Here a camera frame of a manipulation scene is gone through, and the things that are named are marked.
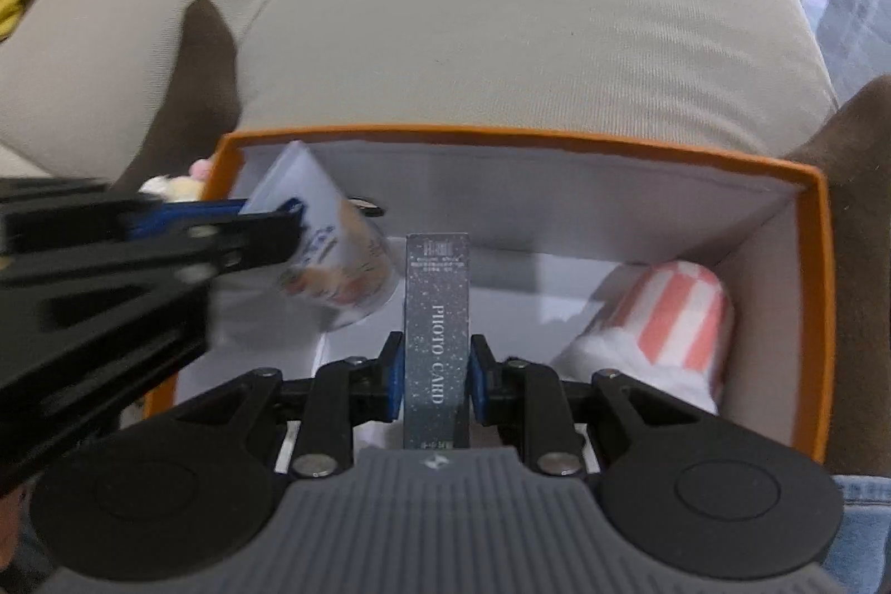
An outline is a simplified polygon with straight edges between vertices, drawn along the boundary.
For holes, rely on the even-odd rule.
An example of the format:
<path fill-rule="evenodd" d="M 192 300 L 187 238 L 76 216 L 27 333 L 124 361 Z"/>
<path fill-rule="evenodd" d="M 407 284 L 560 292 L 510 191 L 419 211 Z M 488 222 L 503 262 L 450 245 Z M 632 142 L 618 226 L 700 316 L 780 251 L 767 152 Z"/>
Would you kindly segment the dark photo card box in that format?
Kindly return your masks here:
<path fill-rule="evenodd" d="M 403 446 L 469 445 L 469 238 L 417 234 L 405 249 Z"/>

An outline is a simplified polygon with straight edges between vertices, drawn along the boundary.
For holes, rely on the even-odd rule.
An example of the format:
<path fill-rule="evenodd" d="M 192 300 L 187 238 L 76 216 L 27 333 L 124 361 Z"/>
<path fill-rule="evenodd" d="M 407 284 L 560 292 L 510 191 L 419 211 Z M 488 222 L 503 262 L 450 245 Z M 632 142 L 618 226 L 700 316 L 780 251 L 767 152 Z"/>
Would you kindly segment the white plush with striped hat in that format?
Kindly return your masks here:
<path fill-rule="evenodd" d="M 710 268 L 689 261 L 649 267 L 553 362 L 588 381 L 616 369 L 714 415 L 731 347 L 734 306 Z"/>

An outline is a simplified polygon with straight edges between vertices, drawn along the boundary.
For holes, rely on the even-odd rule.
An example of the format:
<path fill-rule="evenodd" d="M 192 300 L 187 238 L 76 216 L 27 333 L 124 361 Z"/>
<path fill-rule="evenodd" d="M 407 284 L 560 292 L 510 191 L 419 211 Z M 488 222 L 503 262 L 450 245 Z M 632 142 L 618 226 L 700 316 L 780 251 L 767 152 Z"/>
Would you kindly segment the white pink crochet bunny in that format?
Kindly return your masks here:
<path fill-rule="evenodd" d="M 208 158 L 194 161 L 184 175 L 160 175 L 147 179 L 139 188 L 140 193 L 163 199 L 169 204 L 198 202 L 204 193 L 205 183 L 212 172 Z"/>

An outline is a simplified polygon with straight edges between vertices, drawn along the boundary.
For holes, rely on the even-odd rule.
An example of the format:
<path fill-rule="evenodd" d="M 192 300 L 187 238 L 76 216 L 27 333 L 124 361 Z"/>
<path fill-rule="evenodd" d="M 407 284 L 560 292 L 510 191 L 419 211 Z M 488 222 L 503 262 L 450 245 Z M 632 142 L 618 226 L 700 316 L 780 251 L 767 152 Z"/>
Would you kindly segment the person's left brown sock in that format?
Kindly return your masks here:
<path fill-rule="evenodd" d="M 218 6 L 191 2 L 165 98 L 115 190 L 134 193 L 149 178 L 186 175 L 195 161 L 212 155 L 242 116 L 236 60 L 236 39 Z"/>

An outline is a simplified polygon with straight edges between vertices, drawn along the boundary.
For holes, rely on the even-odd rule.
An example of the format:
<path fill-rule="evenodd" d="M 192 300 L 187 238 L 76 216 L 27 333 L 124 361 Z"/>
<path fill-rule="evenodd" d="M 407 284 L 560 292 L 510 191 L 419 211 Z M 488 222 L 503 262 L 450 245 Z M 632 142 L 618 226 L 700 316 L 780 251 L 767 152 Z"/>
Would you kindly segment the person's brown sock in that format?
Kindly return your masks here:
<path fill-rule="evenodd" d="M 836 358 L 826 466 L 842 475 L 889 473 L 889 134 L 881 75 L 785 155 L 829 185 Z"/>
<path fill-rule="evenodd" d="M 218 6 L 191 2 L 165 98 L 115 190 L 134 193 L 149 178 L 186 175 L 195 161 L 212 155 L 242 116 L 236 60 L 236 39 Z"/>

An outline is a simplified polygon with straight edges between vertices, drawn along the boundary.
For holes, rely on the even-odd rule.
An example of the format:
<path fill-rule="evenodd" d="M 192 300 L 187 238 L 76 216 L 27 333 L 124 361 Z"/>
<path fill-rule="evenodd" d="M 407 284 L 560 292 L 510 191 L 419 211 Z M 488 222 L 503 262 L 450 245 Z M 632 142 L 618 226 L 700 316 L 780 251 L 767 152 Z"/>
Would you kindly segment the orange storage box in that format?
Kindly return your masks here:
<path fill-rule="evenodd" d="M 569 132 L 316 126 L 223 137 L 204 198 L 248 196 L 296 140 L 344 194 L 379 207 L 393 243 L 468 235 L 471 327 L 499 356 L 550 360 L 649 264 L 711 268 L 737 312 L 723 413 L 825 455 L 835 276 L 820 170 Z"/>

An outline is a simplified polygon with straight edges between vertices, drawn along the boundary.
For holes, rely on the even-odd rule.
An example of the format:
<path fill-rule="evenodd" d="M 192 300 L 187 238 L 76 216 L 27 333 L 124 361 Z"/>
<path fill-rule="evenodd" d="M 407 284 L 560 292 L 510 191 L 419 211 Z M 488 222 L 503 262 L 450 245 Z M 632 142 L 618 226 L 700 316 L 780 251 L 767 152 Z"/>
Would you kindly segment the beige sofa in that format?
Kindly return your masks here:
<path fill-rule="evenodd" d="M 192 0 L 32 0 L 2 45 L 2 169 L 113 178 Z M 782 155 L 835 111 L 799 0 L 212 0 L 248 130 L 586 131 Z"/>

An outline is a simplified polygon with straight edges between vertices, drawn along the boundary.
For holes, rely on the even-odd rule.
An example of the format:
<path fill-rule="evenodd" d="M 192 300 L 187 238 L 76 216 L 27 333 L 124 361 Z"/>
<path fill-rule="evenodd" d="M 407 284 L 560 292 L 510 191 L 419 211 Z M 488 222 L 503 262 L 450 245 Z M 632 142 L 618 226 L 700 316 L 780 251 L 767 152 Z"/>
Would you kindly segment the person's right jeans leg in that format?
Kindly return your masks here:
<path fill-rule="evenodd" d="M 847 592 L 888 592 L 891 481 L 867 475 L 835 475 L 834 481 L 843 496 L 843 521 L 823 568 Z"/>

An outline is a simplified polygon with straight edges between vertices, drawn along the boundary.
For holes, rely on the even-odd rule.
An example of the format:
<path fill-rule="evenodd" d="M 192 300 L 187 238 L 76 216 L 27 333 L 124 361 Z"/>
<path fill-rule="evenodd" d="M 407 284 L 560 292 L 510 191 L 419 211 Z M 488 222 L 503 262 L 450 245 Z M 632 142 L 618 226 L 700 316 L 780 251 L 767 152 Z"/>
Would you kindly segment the person's right brown sock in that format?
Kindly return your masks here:
<path fill-rule="evenodd" d="M 826 466 L 842 475 L 889 473 L 889 134 L 881 75 L 785 155 L 829 185 L 836 358 Z"/>

